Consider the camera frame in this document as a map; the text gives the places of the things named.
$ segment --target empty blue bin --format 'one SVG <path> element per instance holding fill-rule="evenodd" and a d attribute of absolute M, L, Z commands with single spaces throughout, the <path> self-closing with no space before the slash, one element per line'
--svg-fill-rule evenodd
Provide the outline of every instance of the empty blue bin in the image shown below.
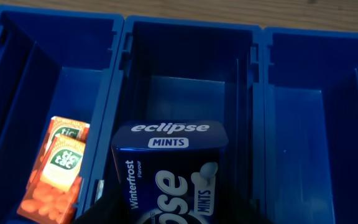
<path fill-rule="evenodd" d="M 124 19 L 0 6 L 0 223 L 16 215 L 52 116 L 91 124 L 82 210 Z"/>
<path fill-rule="evenodd" d="M 358 34 L 264 30 L 266 212 L 358 223 Z"/>
<path fill-rule="evenodd" d="M 128 17 L 85 209 L 95 201 L 99 180 L 105 180 L 105 190 L 118 182 L 110 138 L 128 120 L 224 123 L 230 139 L 225 176 L 231 188 L 224 195 L 236 191 L 243 200 L 252 198 L 247 161 L 252 160 L 252 85 L 260 81 L 261 34 L 257 26 Z"/>

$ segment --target storage bin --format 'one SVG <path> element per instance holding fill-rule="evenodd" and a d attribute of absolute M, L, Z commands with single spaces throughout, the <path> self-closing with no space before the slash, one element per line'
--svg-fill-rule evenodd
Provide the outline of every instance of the storage bin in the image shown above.
<path fill-rule="evenodd" d="M 266 211 L 358 223 L 358 34 L 264 30 Z"/>
<path fill-rule="evenodd" d="M 225 176 L 231 190 L 224 195 L 236 191 L 241 194 L 239 200 L 253 198 L 252 182 L 247 181 L 252 178 L 248 149 L 253 142 L 252 85 L 259 84 L 254 91 L 263 93 L 261 34 L 257 26 L 128 17 L 85 209 L 94 203 L 98 180 L 105 180 L 105 190 L 118 182 L 110 138 L 128 120 L 222 122 L 230 142 Z"/>
<path fill-rule="evenodd" d="M 0 223 L 31 222 L 16 210 L 52 116 L 91 124 L 80 172 L 86 194 L 123 22 L 0 6 Z"/>

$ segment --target tic tac label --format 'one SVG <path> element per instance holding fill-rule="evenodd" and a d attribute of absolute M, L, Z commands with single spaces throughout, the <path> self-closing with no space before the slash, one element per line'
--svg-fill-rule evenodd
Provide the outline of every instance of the tic tac label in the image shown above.
<path fill-rule="evenodd" d="M 131 223 L 215 223 L 226 144 L 217 121 L 122 126 L 112 149 Z"/>

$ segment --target eclipse mints tin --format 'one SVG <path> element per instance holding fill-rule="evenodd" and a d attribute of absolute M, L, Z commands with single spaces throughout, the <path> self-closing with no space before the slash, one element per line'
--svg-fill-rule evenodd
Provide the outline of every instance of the eclipse mints tin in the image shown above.
<path fill-rule="evenodd" d="M 227 142 L 217 121 L 121 126 L 112 150 L 131 223 L 215 223 L 219 161 Z"/>

